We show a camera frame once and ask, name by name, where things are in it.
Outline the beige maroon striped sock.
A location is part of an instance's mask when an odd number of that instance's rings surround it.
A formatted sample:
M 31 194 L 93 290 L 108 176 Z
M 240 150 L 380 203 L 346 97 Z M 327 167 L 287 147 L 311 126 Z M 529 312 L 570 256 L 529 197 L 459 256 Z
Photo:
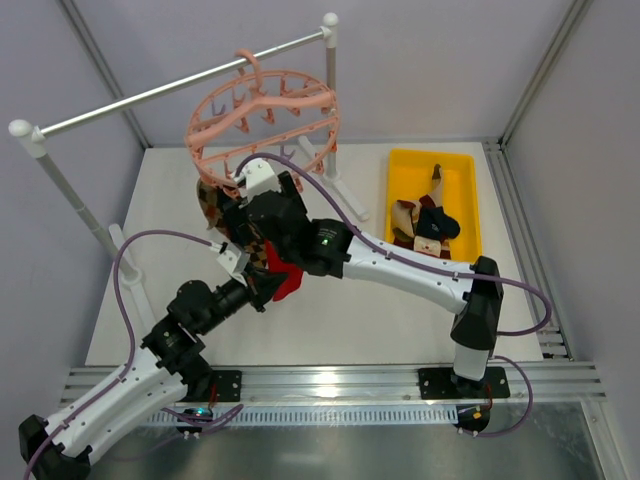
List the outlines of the beige maroon striped sock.
M 444 179 L 443 169 L 440 164 L 436 164 L 431 177 L 431 190 L 423 195 L 419 201 L 422 207 L 440 208 L 443 206 Z

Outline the red sock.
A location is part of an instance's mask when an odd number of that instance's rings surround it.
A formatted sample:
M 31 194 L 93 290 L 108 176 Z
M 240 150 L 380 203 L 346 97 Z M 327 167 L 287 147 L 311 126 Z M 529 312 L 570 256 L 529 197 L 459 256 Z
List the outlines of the red sock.
M 285 279 L 272 297 L 273 302 L 284 300 L 301 287 L 303 270 L 292 263 L 284 262 L 269 241 L 264 242 L 267 270 L 274 274 L 284 274 Z

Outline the navy santa sock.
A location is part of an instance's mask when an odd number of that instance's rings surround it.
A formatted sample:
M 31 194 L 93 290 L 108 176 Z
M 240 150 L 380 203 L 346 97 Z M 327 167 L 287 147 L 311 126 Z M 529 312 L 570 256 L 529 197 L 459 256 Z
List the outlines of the navy santa sock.
M 457 238 L 461 227 L 442 207 L 422 207 L 414 223 L 413 250 L 441 259 L 451 259 L 450 241 Z

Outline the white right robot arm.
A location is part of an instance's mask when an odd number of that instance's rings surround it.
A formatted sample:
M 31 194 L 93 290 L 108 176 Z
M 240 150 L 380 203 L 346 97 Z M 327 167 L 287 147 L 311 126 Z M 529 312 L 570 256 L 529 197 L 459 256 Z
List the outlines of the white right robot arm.
M 311 220 L 292 176 L 275 173 L 262 157 L 237 178 L 246 195 L 231 207 L 227 222 L 241 236 L 253 233 L 265 241 L 272 250 L 269 267 L 281 263 L 296 273 L 369 281 L 439 305 L 454 316 L 454 389 L 468 397 L 485 390 L 504 298 L 494 260 L 442 260 L 376 239 L 344 218 Z

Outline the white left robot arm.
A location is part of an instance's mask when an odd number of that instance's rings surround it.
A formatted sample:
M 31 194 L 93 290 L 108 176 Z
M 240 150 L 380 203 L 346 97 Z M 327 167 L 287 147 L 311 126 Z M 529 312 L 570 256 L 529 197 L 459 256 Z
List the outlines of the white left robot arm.
M 70 406 L 19 426 L 28 479 L 85 479 L 111 446 L 157 410 L 183 399 L 208 399 L 216 372 L 201 353 L 202 336 L 246 305 L 263 311 L 284 273 L 250 268 L 216 289 L 183 284 L 166 316 L 127 362 Z

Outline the tan orange argyle sock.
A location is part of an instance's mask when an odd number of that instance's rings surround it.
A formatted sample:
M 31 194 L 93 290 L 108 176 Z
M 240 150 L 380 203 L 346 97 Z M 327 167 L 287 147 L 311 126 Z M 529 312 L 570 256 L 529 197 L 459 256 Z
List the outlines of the tan orange argyle sock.
M 207 229 L 215 229 L 223 235 L 228 234 L 222 206 L 228 199 L 225 192 L 204 183 L 201 179 L 196 184 L 197 200 L 207 222 Z

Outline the pink round clip hanger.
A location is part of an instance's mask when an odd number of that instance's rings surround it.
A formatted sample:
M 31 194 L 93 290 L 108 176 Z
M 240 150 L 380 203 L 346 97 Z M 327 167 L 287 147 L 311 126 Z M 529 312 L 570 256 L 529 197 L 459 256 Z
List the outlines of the pink round clip hanger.
M 341 126 L 335 90 L 305 72 L 265 69 L 247 49 L 235 56 L 248 65 L 201 101 L 184 136 L 201 183 L 234 196 L 241 160 L 316 133 L 325 133 L 326 142 L 303 169 L 322 173 L 324 158 L 337 151 Z

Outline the brown argyle sock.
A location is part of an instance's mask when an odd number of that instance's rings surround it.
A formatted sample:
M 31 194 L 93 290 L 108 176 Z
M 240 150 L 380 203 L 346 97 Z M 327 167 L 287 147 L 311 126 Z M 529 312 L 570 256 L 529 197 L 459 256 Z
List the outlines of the brown argyle sock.
M 249 255 L 249 262 L 256 268 L 267 269 L 266 243 L 254 227 L 246 220 L 241 220 L 234 231 L 234 242 Z

